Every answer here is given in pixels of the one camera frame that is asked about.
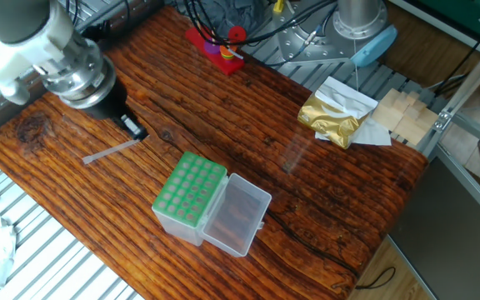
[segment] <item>wooden table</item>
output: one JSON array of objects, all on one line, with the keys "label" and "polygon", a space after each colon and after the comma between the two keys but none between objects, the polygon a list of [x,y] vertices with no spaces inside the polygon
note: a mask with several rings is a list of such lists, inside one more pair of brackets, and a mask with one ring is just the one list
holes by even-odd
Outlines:
[{"label": "wooden table", "polygon": [[[345,299],[427,166],[420,153],[314,139],[310,92],[248,63],[222,75],[163,9],[107,51],[150,136],[128,137],[52,94],[0,128],[0,168],[145,298]],[[249,254],[166,234],[151,206],[185,151],[272,194]]]}]

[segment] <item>yellow object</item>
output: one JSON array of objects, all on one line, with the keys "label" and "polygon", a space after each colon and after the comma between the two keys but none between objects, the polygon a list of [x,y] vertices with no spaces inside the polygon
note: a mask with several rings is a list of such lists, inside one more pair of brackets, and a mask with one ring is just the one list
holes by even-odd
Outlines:
[{"label": "yellow object", "polygon": [[313,94],[299,110],[297,120],[321,133],[331,142],[347,149],[351,144],[353,134],[367,117],[368,115],[357,119],[349,116]]},{"label": "yellow object", "polygon": [[[237,46],[229,46],[231,50],[237,51]],[[220,46],[220,53],[222,54],[222,58],[226,60],[232,60],[234,58],[234,54],[232,54],[229,49],[225,46]]]},{"label": "yellow object", "polygon": [[285,0],[277,0],[277,3],[273,6],[273,11],[276,13],[282,13],[284,8]]}]

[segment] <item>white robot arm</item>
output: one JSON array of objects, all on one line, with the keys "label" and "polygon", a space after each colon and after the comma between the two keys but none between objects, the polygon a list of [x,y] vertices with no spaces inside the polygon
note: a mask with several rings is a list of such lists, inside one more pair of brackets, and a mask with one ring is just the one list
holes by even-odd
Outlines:
[{"label": "white robot arm", "polygon": [[148,135],[125,104],[127,91],[113,63],[75,30],[57,0],[0,0],[0,91],[6,99],[29,100],[20,76],[30,67],[69,107],[111,118],[134,139]]}]

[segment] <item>metal grating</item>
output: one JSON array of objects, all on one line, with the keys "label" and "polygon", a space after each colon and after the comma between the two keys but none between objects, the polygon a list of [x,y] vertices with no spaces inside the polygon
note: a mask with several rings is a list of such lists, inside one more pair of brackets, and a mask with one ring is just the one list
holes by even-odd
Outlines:
[{"label": "metal grating", "polygon": [[[80,7],[79,18],[90,18],[94,12],[101,11],[102,5],[108,2],[87,0]],[[260,33],[271,30],[270,26],[267,22]],[[276,38],[242,50],[266,63],[283,60]],[[379,63],[359,68],[358,81],[350,62],[285,64],[275,69],[311,91],[328,76],[333,76],[352,88],[358,86],[360,92],[377,100],[390,88],[396,88],[421,93],[420,99],[435,113],[447,103]],[[397,135],[392,137],[406,143]],[[15,263],[7,285],[0,291],[0,299],[143,299],[1,170],[0,216],[17,231]]]},{"label": "metal grating", "polygon": [[0,217],[17,233],[0,299],[142,299],[1,171]]},{"label": "metal grating", "polygon": [[[273,30],[273,25],[267,22],[258,34],[269,33]],[[278,47],[278,38],[272,37],[255,46],[244,46],[242,50],[263,63],[279,63],[283,61],[281,52]],[[442,97],[434,97],[433,92],[420,87],[419,84],[409,80],[402,74],[375,62],[367,67],[360,67],[355,73],[355,66],[352,62],[335,62],[335,63],[312,63],[305,62],[284,64],[280,67],[273,67],[281,74],[290,77],[296,83],[303,85],[311,91],[315,91],[320,85],[332,76],[338,81],[347,84],[351,88],[357,88],[358,91],[368,95],[375,100],[381,100],[391,88],[397,89],[399,92],[410,93],[415,91],[420,94],[420,100],[427,104],[427,108],[435,113],[440,113],[446,106],[448,101]],[[422,151],[426,145],[427,137],[422,140],[420,145],[412,145],[410,142],[392,132],[392,138],[401,143],[407,144],[411,148]]]}]

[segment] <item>red object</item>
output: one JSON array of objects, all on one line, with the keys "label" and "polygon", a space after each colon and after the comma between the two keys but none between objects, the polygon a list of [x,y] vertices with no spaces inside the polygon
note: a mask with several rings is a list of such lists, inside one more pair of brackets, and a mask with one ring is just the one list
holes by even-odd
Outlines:
[{"label": "red object", "polygon": [[244,61],[238,57],[232,60],[223,59],[221,54],[211,54],[205,51],[205,40],[199,35],[198,30],[195,27],[188,29],[185,33],[188,41],[196,46],[199,51],[204,53],[212,63],[214,63],[222,72],[229,76],[241,69],[244,65]]},{"label": "red object", "polygon": [[248,33],[242,26],[233,26],[229,30],[228,37],[235,42],[243,42],[248,38]]}]

